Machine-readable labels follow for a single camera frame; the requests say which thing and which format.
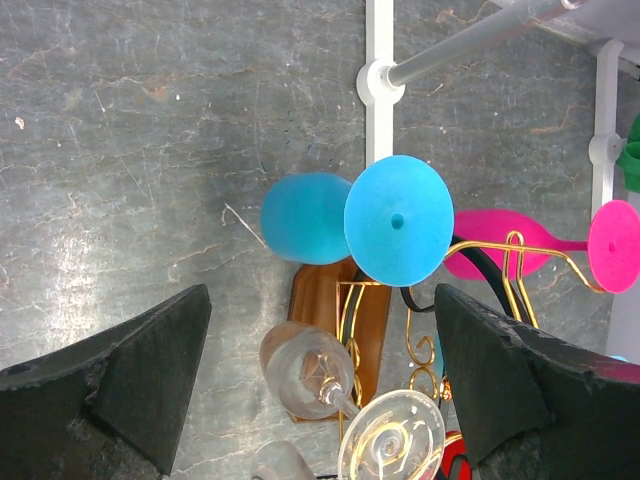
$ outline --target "white clamp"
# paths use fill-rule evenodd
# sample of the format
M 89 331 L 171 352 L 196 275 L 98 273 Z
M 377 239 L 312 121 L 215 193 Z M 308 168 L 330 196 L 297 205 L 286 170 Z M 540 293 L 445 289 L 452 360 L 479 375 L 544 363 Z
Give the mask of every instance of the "white clamp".
M 356 87 L 367 109 L 365 118 L 365 166 L 393 155 L 393 106 L 404 95 L 404 85 L 388 79 L 393 61 L 377 59 L 358 72 Z
M 594 136 L 589 142 L 593 163 L 591 216 L 613 199 L 613 175 L 624 141 L 616 133 L 618 108 L 618 61 L 624 44 L 609 40 L 598 52 Z

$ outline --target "glass base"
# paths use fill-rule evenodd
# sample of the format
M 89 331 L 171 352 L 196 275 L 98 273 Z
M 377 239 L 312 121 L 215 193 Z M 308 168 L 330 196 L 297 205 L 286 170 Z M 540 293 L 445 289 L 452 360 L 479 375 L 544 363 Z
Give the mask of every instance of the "glass base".
M 414 390 L 389 392 L 351 422 L 340 445 L 338 477 L 432 479 L 444 439 L 444 420 L 433 400 Z

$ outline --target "black strap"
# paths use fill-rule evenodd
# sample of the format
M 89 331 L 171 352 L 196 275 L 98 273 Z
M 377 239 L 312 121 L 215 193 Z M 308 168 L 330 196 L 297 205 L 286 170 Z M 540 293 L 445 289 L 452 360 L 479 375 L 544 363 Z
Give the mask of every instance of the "black strap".
M 460 242 L 464 242 L 465 240 L 462 237 L 458 237 L 454 235 L 451 240 L 451 245 L 456 245 Z M 502 270 L 500 267 L 496 265 L 496 263 L 491 259 L 489 255 L 487 255 L 481 248 L 465 248 L 464 250 L 460 250 L 462 255 L 464 255 L 471 263 L 473 263 L 476 268 L 480 271 L 482 276 L 487 280 L 489 285 L 491 286 L 491 290 L 495 293 L 496 297 L 498 297 L 498 301 L 502 306 L 504 312 L 510 316 L 514 317 L 513 309 L 511 308 L 511 304 L 509 303 L 509 298 L 507 297 L 507 292 L 502 284 Z M 522 300 L 513 289 L 511 285 L 511 292 L 513 293 L 513 297 L 516 300 L 516 304 L 518 305 L 518 310 L 522 313 L 522 321 L 531 325 L 531 319 L 527 314 L 527 311 L 524 308 Z M 402 299 L 407 307 L 417 313 L 423 312 L 432 312 L 434 310 L 433 305 L 429 305 L 427 307 L 419 307 L 413 298 L 411 297 L 411 292 L 408 287 L 402 287 L 400 289 L 400 293 L 402 295 Z
M 464 453 L 458 453 L 451 459 L 451 468 L 449 469 L 448 480 L 459 480 L 462 466 L 466 464 L 469 468 L 469 460 Z
M 367 276 L 364 274 L 362 270 L 358 268 L 355 275 L 353 276 L 354 282 L 364 282 L 367 279 Z M 351 336 L 351 326 L 353 325 L 353 316 L 356 312 L 356 304 L 358 303 L 358 297 L 360 296 L 360 290 L 363 288 L 362 285 L 351 285 L 353 287 L 351 291 L 351 297 L 349 298 L 349 302 L 344 306 L 344 325 L 342 326 L 342 344 L 346 347 L 347 342 L 349 341 L 349 337 Z

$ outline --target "green object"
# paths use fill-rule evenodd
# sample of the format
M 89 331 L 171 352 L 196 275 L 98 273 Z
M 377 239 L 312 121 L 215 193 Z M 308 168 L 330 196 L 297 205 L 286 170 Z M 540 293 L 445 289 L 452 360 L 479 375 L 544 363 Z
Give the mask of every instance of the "green object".
M 640 115 L 636 117 L 636 120 L 631 125 L 631 131 L 629 137 L 627 137 L 629 143 L 640 142 Z
M 624 171 L 624 188 L 640 193 L 640 115 L 631 125 L 627 144 L 616 162 Z
M 616 164 L 624 170 L 624 187 L 640 193 L 640 141 L 627 143 Z

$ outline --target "metal rod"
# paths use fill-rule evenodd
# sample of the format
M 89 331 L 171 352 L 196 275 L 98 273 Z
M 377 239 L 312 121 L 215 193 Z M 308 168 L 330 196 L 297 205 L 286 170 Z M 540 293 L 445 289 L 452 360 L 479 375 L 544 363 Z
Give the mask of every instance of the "metal rod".
M 512 245 L 513 240 L 516 240 L 518 245 L 524 245 L 524 236 L 517 231 L 509 232 L 507 235 L 507 245 Z M 506 251 L 504 253 L 504 268 L 502 269 L 502 283 L 505 286 L 505 290 L 507 291 L 507 297 L 509 298 L 509 304 L 511 305 L 511 309 L 514 312 L 514 316 L 516 319 L 522 321 L 522 314 L 518 307 L 518 304 L 515 301 L 513 291 L 511 290 L 511 284 L 509 283 L 509 271 L 511 270 L 509 267 L 511 252 Z M 524 303 L 524 307 L 527 310 L 527 315 L 529 316 L 529 320 L 531 321 L 531 326 L 534 328 L 540 328 L 538 325 L 538 320 L 536 318 L 535 311 L 533 310 L 533 305 L 531 304 L 531 299 L 529 298 L 529 293 L 527 292 L 527 286 L 524 284 L 524 252 L 518 252 L 517 255 L 518 265 L 516 267 L 516 283 L 518 284 L 518 290 L 520 291 L 520 296 L 522 297 L 522 303 Z
M 471 53 L 522 34 L 589 0 L 519 0 L 418 55 L 391 67 L 391 85 L 401 87 Z
M 582 283 L 589 288 L 592 292 L 596 293 L 605 293 L 604 290 L 599 285 L 595 285 L 587 280 L 584 273 L 580 270 L 580 267 L 576 265 L 576 262 L 564 252 L 559 252 L 558 250 L 552 250 L 550 248 L 540 248 L 540 247 L 530 247 L 528 245 L 517 245 L 511 244 L 507 245 L 506 243 L 494 243 L 494 242 L 479 242 L 476 240 L 465 240 L 464 242 L 456 243 L 455 245 L 449 247 L 447 250 L 447 254 L 445 255 L 445 260 L 449 258 L 454 253 L 459 252 L 460 250 L 464 250 L 465 248 L 494 248 L 496 250 L 509 251 L 509 252 L 521 252 L 521 253 L 541 253 L 543 255 L 551 255 L 554 257 L 562 258 L 565 262 L 569 264 L 571 270 L 578 276 L 578 278 L 582 281 Z

